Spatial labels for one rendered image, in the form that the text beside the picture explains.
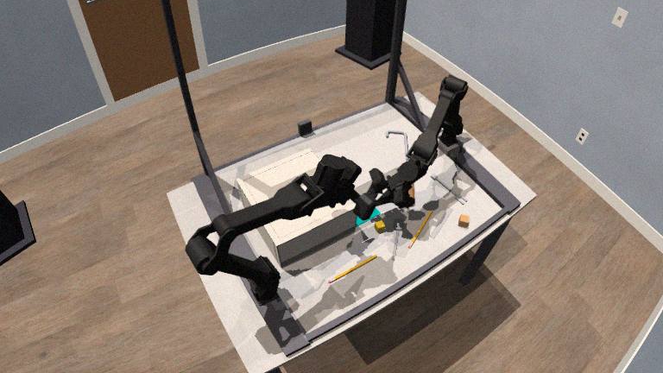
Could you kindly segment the tan cube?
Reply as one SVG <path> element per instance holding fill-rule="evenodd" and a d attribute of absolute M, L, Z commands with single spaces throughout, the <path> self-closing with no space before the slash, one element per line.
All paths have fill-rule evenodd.
<path fill-rule="evenodd" d="M 458 221 L 458 226 L 466 228 L 467 224 L 469 222 L 469 216 L 461 214 L 459 221 Z"/>

